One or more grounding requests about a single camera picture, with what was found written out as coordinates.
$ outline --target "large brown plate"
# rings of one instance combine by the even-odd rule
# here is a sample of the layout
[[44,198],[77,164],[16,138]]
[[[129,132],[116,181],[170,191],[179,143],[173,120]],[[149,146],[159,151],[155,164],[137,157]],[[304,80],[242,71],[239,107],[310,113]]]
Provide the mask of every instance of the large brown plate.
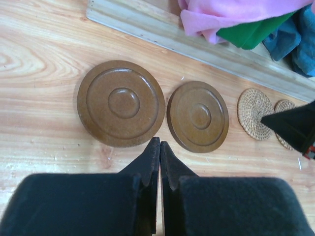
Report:
[[152,138],[162,125],[165,101],[155,78],[128,61],[94,67],[78,93],[80,119],[92,136],[113,147],[130,147]]

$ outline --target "woven coaster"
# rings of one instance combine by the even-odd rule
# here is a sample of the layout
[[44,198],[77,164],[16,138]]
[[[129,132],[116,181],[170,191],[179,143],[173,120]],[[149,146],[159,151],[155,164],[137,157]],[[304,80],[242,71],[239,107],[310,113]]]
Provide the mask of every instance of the woven coaster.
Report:
[[[281,100],[275,106],[275,112],[284,112],[290,109],[296,108],[296,105],[289,100]],[[279,142],[287,149],[293,150],[290,144],[288,144],[283,138],[281,138],[278,134],[276,134]]]
[[238,120],[245,132],[254,139],[267,140],[270,138],[272,130],[260,121],[263,116],[273,112],[271,101],[258,89],[245,90],[238,100]]

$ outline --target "brown wooden plate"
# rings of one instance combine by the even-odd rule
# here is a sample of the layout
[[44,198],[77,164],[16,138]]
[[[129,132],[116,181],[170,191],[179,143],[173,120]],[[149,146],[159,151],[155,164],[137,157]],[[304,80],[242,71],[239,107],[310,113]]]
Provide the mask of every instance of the brown wooden plate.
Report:
[[152,138],[165,114],[155,78],[134,63],[113,60],[94,67],[83,79],[77,98],[87,131],[113,147],[130,147]]
[[192,81],[174,91],[167,106],[167,123],[174,139],[192,152],[214,151],[229,127],[226,104],[207,83]]

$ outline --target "small brown plate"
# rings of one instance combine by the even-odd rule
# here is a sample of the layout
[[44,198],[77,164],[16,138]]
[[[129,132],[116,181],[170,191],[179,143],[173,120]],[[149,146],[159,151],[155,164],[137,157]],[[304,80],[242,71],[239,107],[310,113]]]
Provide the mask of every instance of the small brown plate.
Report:
[[174,139],[192,152],[214,151],[229,127],[226,104],[207,83],[188,82],[174,91],[167,105],[167,123]]

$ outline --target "wooden baseboard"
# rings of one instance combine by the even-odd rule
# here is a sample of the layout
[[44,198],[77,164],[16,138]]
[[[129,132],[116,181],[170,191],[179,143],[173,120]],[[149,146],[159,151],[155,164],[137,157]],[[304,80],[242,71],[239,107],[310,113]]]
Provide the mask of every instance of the wooden baseboard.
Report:
[[87,17],[300,100],[315,99],[315,81],[270,57],[185,36],[180,17],[143,0],[89,0]]

